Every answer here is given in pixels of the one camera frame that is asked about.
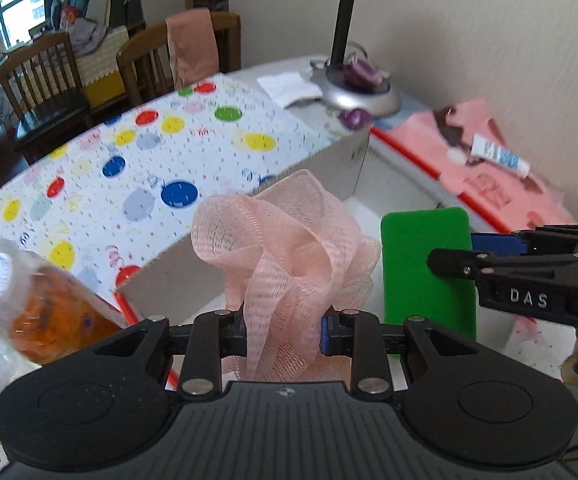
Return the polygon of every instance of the gray balloon print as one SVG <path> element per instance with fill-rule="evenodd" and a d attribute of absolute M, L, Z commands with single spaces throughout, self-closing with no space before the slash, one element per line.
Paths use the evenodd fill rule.
<path fill-rule="evenodd" d="M 158 134 L 142 134 L 138 137 L 138 140 L 135 141 L 135 145 L 141 150 L 152 150 L 159 145 L 161 140 Z"/>
<path fill-rule="evenodd" d="M 136 189 L 122 205 L 124 217 L 130 222 L 139 222 L 149 216 L 156 203 L 154 196 L 146 189 Z"/>
<path fill-rule="evenodd" d="M 101 282 L 98 280 L 96 271 L 91 267 L 85 267 L 84 269 L 80 270 L 77 278 L 80 280 L 80 282 L 83 283 L 83 285 L 93 290 L 93 292 L 98 291 L 98 285 L 100 285 Z"/>
<path fill-rule="evenodd" d="M 40 195 L 31 206 L 31 220 L 35 222 L 41 220 L 49 212 L 49 209 L 51 209 L 51 200 L 45 195 Z"/>

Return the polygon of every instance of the bottle of orange liquid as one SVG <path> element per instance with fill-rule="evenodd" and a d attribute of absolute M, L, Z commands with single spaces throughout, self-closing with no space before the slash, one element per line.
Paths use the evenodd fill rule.
<path fill-rule="evenodd" d="M 76 278 L 0 240 L 0 334 L 38 364 L 110 336 L 126 322 Z"/>

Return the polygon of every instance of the balloon print tablecloth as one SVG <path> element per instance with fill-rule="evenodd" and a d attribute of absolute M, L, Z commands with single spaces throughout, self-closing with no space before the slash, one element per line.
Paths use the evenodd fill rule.
<path fill-rule="evenodd" d="M 115 303 L 117 284 L 186 235 L 212 194 L 249 192 L 332 142 L 216 75 L 73 139 L 0 189 L 0 238 Z"/>

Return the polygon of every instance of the beige wallpaper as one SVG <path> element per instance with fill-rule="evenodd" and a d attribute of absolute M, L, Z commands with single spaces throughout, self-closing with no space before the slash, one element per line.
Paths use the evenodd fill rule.
<path fill-rule="evenodd" d="M 230 0 L 246 66 L 328 53 L 338 0 Z M 484 97 L 578 219 L 578 0 L 357 0 L 351 39 L 433 105 Z"/>

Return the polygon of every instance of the white napkin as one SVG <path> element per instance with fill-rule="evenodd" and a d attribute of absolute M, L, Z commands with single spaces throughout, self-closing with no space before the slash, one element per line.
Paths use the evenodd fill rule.
<path fill-rule="evenodd" d="M 298 72 L 262 76 L 258 78 L 258 84 L 271 100 L 282 108 L 287 108 L 298 101 L 322 97 L 320 87 L 305 81 Z"/>

